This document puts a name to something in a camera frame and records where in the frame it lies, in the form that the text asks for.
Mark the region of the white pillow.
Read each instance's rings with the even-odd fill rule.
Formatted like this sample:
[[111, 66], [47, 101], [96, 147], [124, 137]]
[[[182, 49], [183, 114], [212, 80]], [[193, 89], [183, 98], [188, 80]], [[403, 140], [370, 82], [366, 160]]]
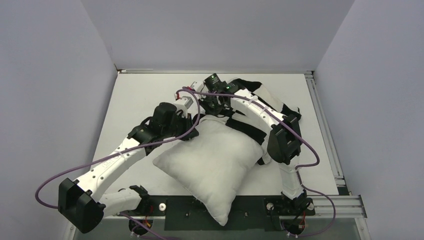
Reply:
[[197, 137], [178, 142], [153, 164], [178, 181], [220, 226], [225, 226], [245, 176], [264, 151], [250, 136], [217, 117], [203, 117], [196, 130]]

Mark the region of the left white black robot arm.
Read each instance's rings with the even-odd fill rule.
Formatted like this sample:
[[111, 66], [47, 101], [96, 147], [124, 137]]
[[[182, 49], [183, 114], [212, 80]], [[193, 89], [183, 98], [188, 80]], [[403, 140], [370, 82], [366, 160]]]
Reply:
[[64, 179], [58, 187], [58, 211], [81, 233], [92, 231], [104, 217], [131, 210], [136, 215], [148, 211], [147, 194], [140, 186], [116, 193], [105, 191], [137, 161], [149, 155], [162, 141], [176, 137], [190, 140], [198, 136], [189, 109], [195, 103], [182, 97], [173, 103], [161, 102], [152, 116], [135, 126], [111, 153], [90, 171], [75, 180]]

